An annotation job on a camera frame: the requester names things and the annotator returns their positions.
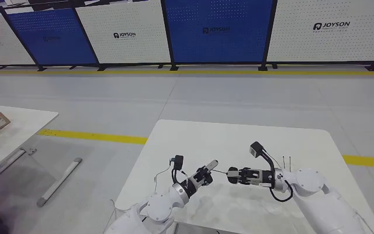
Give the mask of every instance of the yellow floor line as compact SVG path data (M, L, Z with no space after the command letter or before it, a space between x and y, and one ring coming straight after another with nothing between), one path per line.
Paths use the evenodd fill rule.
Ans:
M350 165L374 167L374 157L343 155L343 159Z
M248 70L105 70L105 71L0 71L0 74L99 75L99 74L216 74L216 75L374 75L370 71L248 71Z
M60 131L43 129L38 133L42 136L57 136L57 137L67 137L85 140L103 140L106 142L121 142L128 144L145 144L147 142L146 137L139 136L121 136L121 135L109 135L101 133L91 133L91 132L71 132L71 131Z
M147 142L146 137L139 136L122 136L122 135L109 135L101 133L91 133L91 132L72 132L72 131L60 131L43 129L38 135L42 136L57 136L57 137L67 137L85 140L103 140L106 142L120 142L128 144L145 144ZM374 157L361 157L353 155L343 155L345 163L356 166L367 166L374 167Z

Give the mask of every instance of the joyson logo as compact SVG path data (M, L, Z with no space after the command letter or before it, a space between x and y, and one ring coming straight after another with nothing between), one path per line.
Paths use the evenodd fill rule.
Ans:
M43 37L43 40L45 42L50 42L50 41L55 41L55 40L60 40L60 39L61 39L61 37L59 37L59 36L54 36L54 37L44 36Z
M316 23L314 24L313 30L337 29L337 27L339 27L339 29L345 29L348 28L350 24L351 22Z
M228 31L230 31L230 27L203 27L203 34L228 32Z
M113 33L115 39L134 38L136 33Z

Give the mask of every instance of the epoxy floor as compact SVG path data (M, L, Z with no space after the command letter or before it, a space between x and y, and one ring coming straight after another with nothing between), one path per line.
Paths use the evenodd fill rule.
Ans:
M366 71L280 67L305 69ZM0 105L59 112L49 129L147 137L159 119L324 129L342 154L357 156L374 156L373 90L374 76L360 75L0 74ZM0 175L0 213L11 233L103 233L114 220L109 200L117 198L142 145L48 136L35 136L31 143L37 161L23 156ZM38 208L53 177L76 157L84 162ZM374 210L374 167L348 167ZM179 232L215 233L186 226Z

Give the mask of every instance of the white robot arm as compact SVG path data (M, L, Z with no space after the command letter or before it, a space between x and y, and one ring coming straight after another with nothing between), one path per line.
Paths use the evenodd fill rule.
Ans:
M155 193L143 202L133 205L107 229L105 234L164 233L174 221L174 217L171 215L172 209L174 207L183 208L198 188L212 183L213 179L210 173L218 165L218 161L213 160L208 165L199 168L194 175L179 183L176 179L176 171L182 169L183 156L177 155L172 161L174 162L172 170L174 184L169 187L168 192L165 194ZM147 207L147 217L153 223L152 232L147 229L140 216L141 210L145 207Z
M255 142L250 152L254 157L262 156L270 165L271 170L257 170L230 167L227 172L229 182L236 184L253 184L269 187L273 197L285 202L292 197L300 208L310 226L318 234L364 234L359 216L343 199L339 192L329 186L326 179L312 169L300 169L296 173L281 168L274 168L266 150ZM280 200L273 191L290 191L290 197ZM312 196L322 191L323 196Z

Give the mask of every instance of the white tabletop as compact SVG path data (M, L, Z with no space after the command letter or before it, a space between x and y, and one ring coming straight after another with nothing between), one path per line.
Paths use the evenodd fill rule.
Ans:
M253 158L250 144L259 141L286 168L313 168L324 175L374 229L374 215L345 164L330 134L324 130L277 128L185 121L158 121L118 199L116 207L127 209L154 191L154 176L168 167L176 154L184 156L183 171L219 161L217 170L231 166L269 170L262 158ZM175 221L235 233L314 233L291 199L275 201L267 188L233 185L225 174L212 172L213 183L201 187L184 209L174 208ZM157 192L172 185L170 171L158 176ZM288 193L276 192L281 199Z
M0 106L11 123L0 129L0 162L57 117L57 112Z

